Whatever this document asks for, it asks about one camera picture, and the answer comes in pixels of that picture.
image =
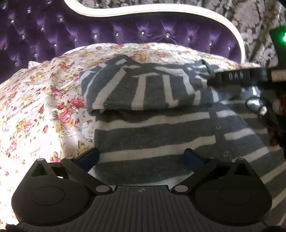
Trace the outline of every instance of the purple tufted headboard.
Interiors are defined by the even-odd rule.
[[[76,0],[65,1],[69,7],[78,3]],[[6,0],[0,4],[0,83],[19,69],[27,68],[31,60],[51,60],[68,50],[93,43],[174,43],[239,63],[244,61],[242,39],[235,27],[209,17],[170,12],[172,10],[136,11],[148,5],[132,6],[135,7],[134,14],[89,17],[69,7],[63,0]]]

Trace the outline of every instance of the black device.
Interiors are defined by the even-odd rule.
[[[111,187],[88,174],[91,149],[60,163],[37,159],[12,197],[18,229],[37,231],[243,231],[267,229],[271,196],[245,159],[203,158],[186,149],[194,174],[168,186]]]

